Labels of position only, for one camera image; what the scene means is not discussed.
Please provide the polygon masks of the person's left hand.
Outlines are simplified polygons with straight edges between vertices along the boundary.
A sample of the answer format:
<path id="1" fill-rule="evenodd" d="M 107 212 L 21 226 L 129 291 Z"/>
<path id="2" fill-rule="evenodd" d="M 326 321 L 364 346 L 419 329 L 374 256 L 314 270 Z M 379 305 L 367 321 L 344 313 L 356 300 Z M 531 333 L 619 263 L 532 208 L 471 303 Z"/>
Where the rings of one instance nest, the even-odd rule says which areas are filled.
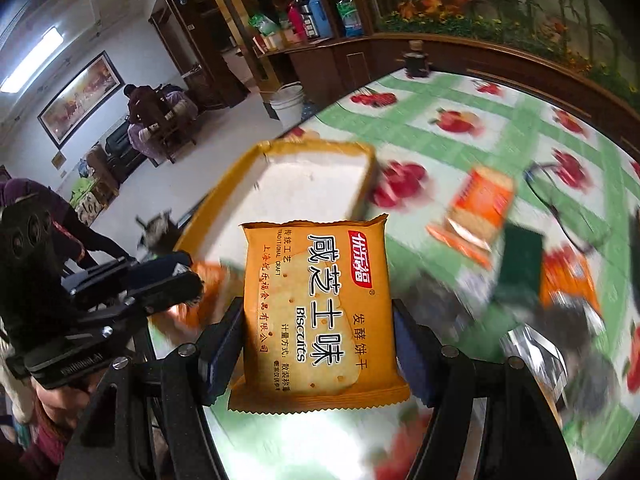
<path id="1" fill-rule="evenodd" d="M 104 374 L 105 370 L 98 370 L 82 378 L 80 388 L 65 385 L 48 390 L 43 388 L 35 378 L 30 381 L 35 389 L 37 398 L 42 404 L 43 411 L 52 422 L 63 428 L 74 430 Z"/>

